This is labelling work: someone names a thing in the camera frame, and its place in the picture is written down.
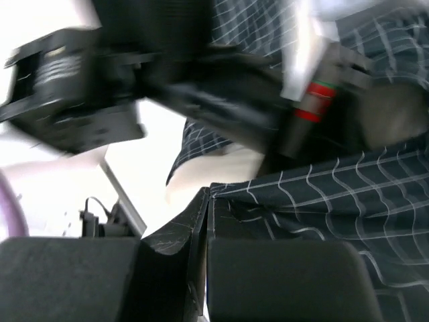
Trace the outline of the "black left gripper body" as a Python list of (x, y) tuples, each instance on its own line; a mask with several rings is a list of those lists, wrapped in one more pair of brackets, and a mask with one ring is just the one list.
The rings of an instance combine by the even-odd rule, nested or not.
[(267, 154), (295, 158), (342, 89), (361, 93), (371, 79), (366, 58), (323, 42), (293, 99), (267, 58), (211, 42), (212, 1), (95, 1), (105, 79), (118, 99), (148, 97)]

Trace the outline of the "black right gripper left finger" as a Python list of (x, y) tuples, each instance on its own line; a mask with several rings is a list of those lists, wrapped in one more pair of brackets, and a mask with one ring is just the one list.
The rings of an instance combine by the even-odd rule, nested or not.
[(141, 241), (144, 256), (173, 256), (189, 247), (190, 256), (205, 255), (209, 189), (201, 188), (188, 206), (163, 227)]

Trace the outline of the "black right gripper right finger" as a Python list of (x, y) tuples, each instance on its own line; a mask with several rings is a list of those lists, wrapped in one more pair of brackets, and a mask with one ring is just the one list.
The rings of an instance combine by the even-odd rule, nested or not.
[(226, 198), (210, 199), (208, 232), (213, 238), (268, 240), (258, 206)]

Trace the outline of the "cream pillow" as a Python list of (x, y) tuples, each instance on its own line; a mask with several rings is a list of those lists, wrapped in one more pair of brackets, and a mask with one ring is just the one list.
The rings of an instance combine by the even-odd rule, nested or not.
[(212, 183), (245, 182), (255, 177), (263, 154), (239, 144), (186, 161), (173, 172), (166, 187), (166, 202), (173, 213), (188, 206), (202, 187)]

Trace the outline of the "dark checked pillowcase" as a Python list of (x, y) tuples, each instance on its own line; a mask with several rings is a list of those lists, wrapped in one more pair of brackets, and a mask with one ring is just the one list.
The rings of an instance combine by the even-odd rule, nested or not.
[[(375, 59), (376, 80), (417, 85), (428, 95), (428, 9), (389, 9), (366, 25), (339, 28), (346, 47)], [(227, 143), (187, 119), (168, 183), (179, 165)], [(375, 152), (210, 189), (231, 206), (249, 201), (249, 211), (262, 216), (250, 223), (263, 237), (351, 242), (381, 291), (385, 319), (428, 321), (428, 130)]]

